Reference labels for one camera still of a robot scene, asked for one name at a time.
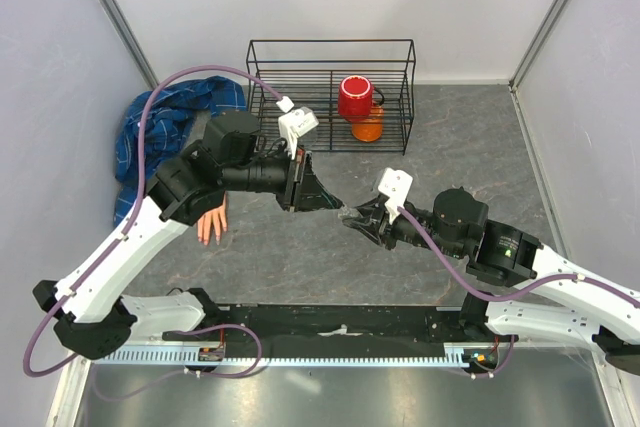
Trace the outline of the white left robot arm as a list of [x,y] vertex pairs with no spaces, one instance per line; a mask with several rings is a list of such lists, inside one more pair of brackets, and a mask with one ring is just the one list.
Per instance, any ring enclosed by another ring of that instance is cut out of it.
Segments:
[[215,336],[219,310],[200,288],[160,297],[124,292],[156,254],[228,192],[272,194],[287,212],[341,208],[314,174],[301,142],[317,125],[310,109],[293,109],[279,117],[274,147],[261,151],[260,121],[251,113],[231,110],[210,119],[202,139],[157,168],[142,200],[80,267],[58,282],[36,285],[34,297],[55,317],[60,343],[97,360],[129,341]]

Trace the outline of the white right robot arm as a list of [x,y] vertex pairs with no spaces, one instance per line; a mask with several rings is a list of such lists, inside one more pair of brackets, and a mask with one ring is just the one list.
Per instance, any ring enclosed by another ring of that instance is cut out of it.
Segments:
[[613,367],[639,372],[639,292],[569,261],[538,238],[489,217],[487,204],[463,188],[439,193],[432,210],[384,194],[351,210],[343,224],[388,250],[404,242],[431,250],[445,267],[465,259],[478,281],[509,288],[495,295],[466,290],[458,328],[467,339],[487,334],[543,336],[600,350]]

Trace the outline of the glitter nail polish bottle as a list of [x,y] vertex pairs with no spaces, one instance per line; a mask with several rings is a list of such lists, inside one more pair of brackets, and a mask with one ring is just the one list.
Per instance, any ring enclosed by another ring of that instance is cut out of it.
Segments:
[[360,216],[360,213],[358,212],[357,209],[346,206],[346,205],[342,206],[338,211],[338,217],[341,220],[356,218],[359,216]]

